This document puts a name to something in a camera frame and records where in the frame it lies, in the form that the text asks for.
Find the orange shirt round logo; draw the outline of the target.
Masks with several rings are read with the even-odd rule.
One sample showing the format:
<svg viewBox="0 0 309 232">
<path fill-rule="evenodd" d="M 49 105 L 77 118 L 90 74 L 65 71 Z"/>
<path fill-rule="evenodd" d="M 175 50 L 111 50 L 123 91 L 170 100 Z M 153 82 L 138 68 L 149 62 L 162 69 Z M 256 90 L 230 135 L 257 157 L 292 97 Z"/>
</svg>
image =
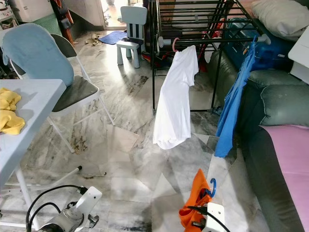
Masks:
<svg viewBox="0 0 309 232">
<path fill-rule="evenodd" d="M 198 170 L 192 183 L 191 193 L 183 208 L 179 210 L 179 219 L 184 227 L 184 232 L 201 232 L 202 229 L 194 226 L 194 222 L 205 222 L 205 217 L 199 214 L 198 211 L 189 207 L 201 207 L 210 203 L 212 197 L 205 193 L 205 190 L 210 190 L 206 176 L 201 169 Z"/>
</svg>

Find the blue plastic hanger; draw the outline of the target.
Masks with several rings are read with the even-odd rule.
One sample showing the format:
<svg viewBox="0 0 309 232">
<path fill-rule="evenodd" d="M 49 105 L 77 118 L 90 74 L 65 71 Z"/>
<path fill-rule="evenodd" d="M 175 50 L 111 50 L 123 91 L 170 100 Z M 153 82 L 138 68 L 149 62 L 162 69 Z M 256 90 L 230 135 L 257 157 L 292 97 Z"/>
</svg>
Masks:
<svg viewBox="0 0 309 232">
<path fill-rule="evenodd" d="M 203 195 L 209 195 L 211 198 L 214 198 L 217 190 L 216 179 L 212 177 L 212 179 L 210 179 L 210 183 L 212 184 L 212 188 L 204 188 L 202 193 Z"/>
</svg>

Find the yellow shirt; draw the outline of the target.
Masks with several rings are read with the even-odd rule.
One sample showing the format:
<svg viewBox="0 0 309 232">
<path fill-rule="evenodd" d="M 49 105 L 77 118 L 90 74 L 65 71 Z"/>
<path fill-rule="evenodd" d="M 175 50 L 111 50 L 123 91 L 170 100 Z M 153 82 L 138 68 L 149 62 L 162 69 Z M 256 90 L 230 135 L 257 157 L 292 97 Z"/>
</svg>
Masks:
<svg viewBox="0 0 309 232">
<path fill-rule="evenodd" d="M 17 103 L 22 99 L 15 91 L 0 89 L 0 131 L 17 135 L 25 126 L 22 117 L 15 114 Z"/>
</svg>

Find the white table leg black cap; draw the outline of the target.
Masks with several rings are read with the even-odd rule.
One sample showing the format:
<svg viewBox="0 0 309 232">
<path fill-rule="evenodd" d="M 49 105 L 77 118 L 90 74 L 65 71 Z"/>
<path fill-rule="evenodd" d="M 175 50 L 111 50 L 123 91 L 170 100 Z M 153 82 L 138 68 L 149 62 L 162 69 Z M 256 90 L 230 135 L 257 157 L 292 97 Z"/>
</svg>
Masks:
<svg viewBox="0 0 309 232">
<path fill-rule="evenodd" d="M 53 187 L 60 186 L 60 185 L 62 185 L 63 183 L 65 183 L 65 181 L 66 181 L 69 177 L 71 177 L 71 176 L 77 174 L 77 173 L 80 172 L 82 169 L 83 169 L 82 166 L 77 166 L 77 168 L 75 168 L 74 170 L 72 170 L 70 173 L 65 174 L 63 177 L 61 177 L 60 179 L 56 180 L 55 182 L 53 182 L 53 183 L 51 183 L 51 184 L 46 184 L 46 185 L 39 186 L 39 187 L 38 187 L 38 190 L 47 190 L 47 189 L 51 189 L 51 188 L 53 188 Z"/>
</svg>

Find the pink foam mat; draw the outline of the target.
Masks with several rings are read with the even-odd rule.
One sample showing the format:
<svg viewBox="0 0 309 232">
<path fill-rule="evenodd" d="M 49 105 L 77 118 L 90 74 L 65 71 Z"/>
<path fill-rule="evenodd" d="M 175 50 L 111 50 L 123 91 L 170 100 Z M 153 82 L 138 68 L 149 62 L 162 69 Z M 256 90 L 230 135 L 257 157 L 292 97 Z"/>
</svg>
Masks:
<svg viewBox="0 0 309 232">
<path fill-rule="evenodd" d="M 285 183 L 302 222 L 309 221 L 309 127 L 263 126 L 272 140 Z"/>
</svg>

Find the blue shirt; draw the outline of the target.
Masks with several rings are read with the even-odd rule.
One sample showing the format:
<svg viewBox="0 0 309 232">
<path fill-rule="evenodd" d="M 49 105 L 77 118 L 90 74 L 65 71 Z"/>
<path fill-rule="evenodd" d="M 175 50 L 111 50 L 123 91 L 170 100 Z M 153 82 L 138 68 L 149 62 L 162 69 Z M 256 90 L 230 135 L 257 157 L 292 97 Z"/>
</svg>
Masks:
<svg viewBox="0 0 309 232">
<path fill-rule="evenodd" d="M 234 128 L 238 120 L 243 89 L 250 77 L 250 71 L 255 62 L 255 47 L 257 38 L 257 36 L 254 37 L 253 41 L 248 46 L 245 59 L 243 60 L 241 68 L 238 72 L 238 77 L 225 97 L 225 103 L 219 117 L 218 130 L 216 132 L 216 136 L 219 137 L 219 141 L 214 151 L 215 157 L 225 158 L 233 148 Z"/>
</svg>

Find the white shirt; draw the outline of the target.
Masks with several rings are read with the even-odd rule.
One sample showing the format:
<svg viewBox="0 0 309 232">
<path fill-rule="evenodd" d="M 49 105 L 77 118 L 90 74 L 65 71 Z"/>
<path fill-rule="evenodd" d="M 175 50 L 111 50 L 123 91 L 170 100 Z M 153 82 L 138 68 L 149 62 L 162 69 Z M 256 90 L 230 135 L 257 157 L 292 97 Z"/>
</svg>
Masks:
<svg viewBox="0 0 309 232">
<path fill-rule="evenodd" d="M 153 143 L 172 149 L 191 137 L 189 88 L 199 72 L 194 45 L 177 51 L 162 84 L 153 128 Z"/>
</svg>

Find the white folding chair grey seat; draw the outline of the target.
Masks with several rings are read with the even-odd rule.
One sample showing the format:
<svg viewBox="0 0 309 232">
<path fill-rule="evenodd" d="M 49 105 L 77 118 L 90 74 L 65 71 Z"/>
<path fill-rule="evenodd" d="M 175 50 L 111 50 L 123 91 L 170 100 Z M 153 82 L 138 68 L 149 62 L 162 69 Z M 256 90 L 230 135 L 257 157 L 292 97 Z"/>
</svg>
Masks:
<svg viewBox="0 0 309 232">
<path fill-rule="evenodd" d="M 102 100 L 99 94 L 99 87 L 95 86 L 95 84 L 91 82 L 90 76 L 87 74 L 84 65 L 77 57 L 77 53 L 71 42 L 58 34 L 52 34 L 51 37 L 53 37 L 56 45 L 67 59 L 74 59 L 78 62 L 82 72 L 82 76 L 76 75 L 74 77 L 73 84 L 67 87 L 66 90 L 62 93 L 60 99 L 50 113 L 50 116 L 47 118 L 49 124 L 51 124 L 55 132 L 60 136 L 64 144 L 68 146 L 70 152 L 74 153 L 75 150 L 73 146 L 70 145 L 68 139 L 64 138 L 61 130 L 53 122 L 51 117 L 62 116 L 70 111 L 77 110 L 79 106 L 86 105 L 94 100 L 99 100 L 99 102 L 102 102 Z"/>
</svg>

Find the black clothes rack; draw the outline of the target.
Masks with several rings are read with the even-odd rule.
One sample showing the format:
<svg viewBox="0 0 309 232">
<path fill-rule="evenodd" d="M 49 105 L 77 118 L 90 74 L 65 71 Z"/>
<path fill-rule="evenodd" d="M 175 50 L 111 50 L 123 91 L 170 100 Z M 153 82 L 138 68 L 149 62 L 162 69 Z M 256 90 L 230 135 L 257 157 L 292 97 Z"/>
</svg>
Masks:
<svg viewBox="0 0 309 232">
<path fill-rule="evenodd" d="M 156 111 L 156 81 L 163 81 L 174 56 L 172 42 L 177 49 L 194 45 L 198 59 L 207 52 L 222 55 L 225 44 L 252 42 L 250 38 L 225 38 L 231 18 L 245 18 L 253 24 L 256 19 L 243 7 L 239 0 L 148 0 L 145 28 L 146 51 L 152 67 L 152 109 Z M 261 29 L 256 28 L 260 37 L 256 42 L 270 44 L 271 40 Z"/>
</svg>

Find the grey green sofa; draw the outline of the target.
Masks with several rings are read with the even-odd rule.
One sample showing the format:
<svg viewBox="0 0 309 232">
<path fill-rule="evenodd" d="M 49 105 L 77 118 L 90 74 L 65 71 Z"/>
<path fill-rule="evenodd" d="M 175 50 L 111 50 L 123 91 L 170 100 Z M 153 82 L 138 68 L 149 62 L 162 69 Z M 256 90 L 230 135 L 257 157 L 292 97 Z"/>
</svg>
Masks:
<svg viewBox="0 0 309 232">
<path fill-rule="evenodd" d="M 309 232 L 292 201 L 269 133 L 263 126 L 309 127 L 309 84 L 287 71 L 252 71 L 241 96 L 234 133 L 249 183 L 271 232 Z"/>
</svg>

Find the blue towel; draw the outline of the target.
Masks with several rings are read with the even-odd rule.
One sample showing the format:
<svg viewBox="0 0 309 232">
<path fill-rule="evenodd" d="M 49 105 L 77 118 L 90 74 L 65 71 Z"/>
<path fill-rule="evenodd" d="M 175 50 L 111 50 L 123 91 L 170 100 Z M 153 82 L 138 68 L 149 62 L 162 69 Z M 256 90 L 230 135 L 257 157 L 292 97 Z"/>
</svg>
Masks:
<svg viewBox="0 0 309 232">
<path fill-rule="evenodd" d="M 60 79 L 65 86 L 74 80 L 73 68 L 52 35 L 33 23 L 6 29 L 1 36 L 5 58 L 18 65 L 31 79 Z"/>
</svg>

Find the blue floor mat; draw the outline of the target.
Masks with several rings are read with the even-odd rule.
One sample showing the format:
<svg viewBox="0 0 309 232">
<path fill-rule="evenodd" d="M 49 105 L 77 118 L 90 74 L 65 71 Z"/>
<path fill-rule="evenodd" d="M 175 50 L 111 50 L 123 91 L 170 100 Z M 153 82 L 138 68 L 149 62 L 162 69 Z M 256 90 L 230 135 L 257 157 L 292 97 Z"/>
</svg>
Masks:
<svg viewBox="0 0 309 232">
<path fill-rule="evenodd" d="M 118 41 L 123 40 L 126 37 L 126 31 L 112 31 L 104 37 L 100 37 L 98 40 L 104 44 L 115 45 Z"/>
</svg>

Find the blue crate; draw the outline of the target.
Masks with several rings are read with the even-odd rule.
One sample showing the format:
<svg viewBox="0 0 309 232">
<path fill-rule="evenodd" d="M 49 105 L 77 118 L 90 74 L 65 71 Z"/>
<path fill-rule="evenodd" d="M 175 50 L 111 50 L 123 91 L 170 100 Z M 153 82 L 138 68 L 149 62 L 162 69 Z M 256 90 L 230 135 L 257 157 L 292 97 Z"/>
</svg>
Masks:
<svg viewBox="0 0 309 232">
<path fill-rule="evenodd" d="M 244 20 L 245 18 L 231 18 L 226 24 L 226 28 L 232 30 L 225 33 L 225 38 L 253 39 L 254 37 L 260 37 L 261 34 L 256 30 L 256 28 L 259 28 L 270 39 L 270 44 L 256 42 L 254 64 L 251 70 L 274 69 L 289 72 L 292 61 L 288 58 L 288 53 L 294 43 L 272 35 L 259 20 L 256 20 L 253 24 L 244 22 Z M 224 51 L 236 68 L 241 68 L 250 45 L 250 41 L 225 44 Z"/>
</svg>

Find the pale blue plastic child chair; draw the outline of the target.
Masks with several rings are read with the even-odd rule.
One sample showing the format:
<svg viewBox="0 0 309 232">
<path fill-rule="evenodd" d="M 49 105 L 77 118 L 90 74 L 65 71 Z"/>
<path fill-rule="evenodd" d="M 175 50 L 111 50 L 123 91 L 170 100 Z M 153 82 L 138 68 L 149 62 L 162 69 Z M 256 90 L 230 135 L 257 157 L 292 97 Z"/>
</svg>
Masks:
<svg viewBox="0 0 309 232">
<path fill-rule="evenodd" d="M 123 64 L 122 49 L 126 50 L 126 57 L 132 59 L 132 66 L 140 67 L 141 51 L 145 48 L 144 25 L 147 20 L 147 9 L 142 6 L 122 6 L 121 18 L 126 23 L 126 36 L 119 40 L 117 48 L 117 64 Z"/>
</svg>

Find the beige pillow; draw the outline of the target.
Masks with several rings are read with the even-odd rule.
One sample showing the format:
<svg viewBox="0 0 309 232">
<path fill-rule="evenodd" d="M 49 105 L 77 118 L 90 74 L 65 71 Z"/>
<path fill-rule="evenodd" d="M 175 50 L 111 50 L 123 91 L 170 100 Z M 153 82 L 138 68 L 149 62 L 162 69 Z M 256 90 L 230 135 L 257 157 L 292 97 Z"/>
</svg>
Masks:
<svg viewBox="0 0 309 232">
<path fill-rule="evenodd" d="M 309 27 L 309 8 L 294 0 L 257 0 L 252 11 L 272 35 L 288 41 L 297 41 Z"/>
</svg>

